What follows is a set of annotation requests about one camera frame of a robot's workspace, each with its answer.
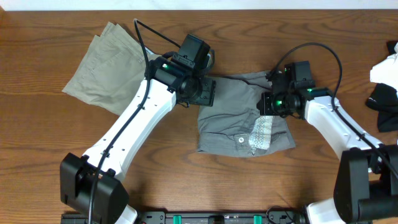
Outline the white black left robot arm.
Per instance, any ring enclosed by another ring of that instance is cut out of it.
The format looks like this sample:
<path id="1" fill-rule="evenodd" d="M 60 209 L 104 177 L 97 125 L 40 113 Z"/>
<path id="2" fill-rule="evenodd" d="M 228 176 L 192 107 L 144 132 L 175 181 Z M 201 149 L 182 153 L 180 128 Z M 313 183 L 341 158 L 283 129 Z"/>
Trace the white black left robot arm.
<path id="1" fill-rule="evenodd" d="M 69 153 L 61 161 L 61 201 L 87 223 L 134 223 L 137 212 L 123 186 L 131 162 L 175 105 L 213 105 L 216 82 L 206 73 L 214 63 L 209 55 L 150 60 L 135 97 L 108 132 L 82 156 Z"/>

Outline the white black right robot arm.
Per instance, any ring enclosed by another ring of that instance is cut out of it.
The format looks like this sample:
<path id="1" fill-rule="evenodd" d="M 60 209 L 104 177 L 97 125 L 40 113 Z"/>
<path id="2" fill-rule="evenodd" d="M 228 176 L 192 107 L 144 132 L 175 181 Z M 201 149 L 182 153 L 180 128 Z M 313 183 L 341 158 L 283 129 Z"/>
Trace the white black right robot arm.
<path id="1" fill-rule="evenodd" d="M 340 160 L 333 197 L 307 205 L 307 223 L 371 223 L 397 216 L 397 146 L 369 135 L 329 89 L 264 92 L 257 108 L 261 115 L 297 113 Z"/>

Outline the grey shorts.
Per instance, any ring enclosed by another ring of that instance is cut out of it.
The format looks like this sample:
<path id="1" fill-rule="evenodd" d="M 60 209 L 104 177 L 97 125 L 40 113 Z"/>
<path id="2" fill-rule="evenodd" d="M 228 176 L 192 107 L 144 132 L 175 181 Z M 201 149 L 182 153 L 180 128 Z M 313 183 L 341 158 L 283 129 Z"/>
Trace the grey shorts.
<path id="1" fill-rule="evenodd" d="M 215 77 L 212 107 L 198 113 L 197 152 L 229 157 L 259 157 L 295 147 L 284 118 L 261 116 L 256 105 L 272 84 L 266 72 Z"/>

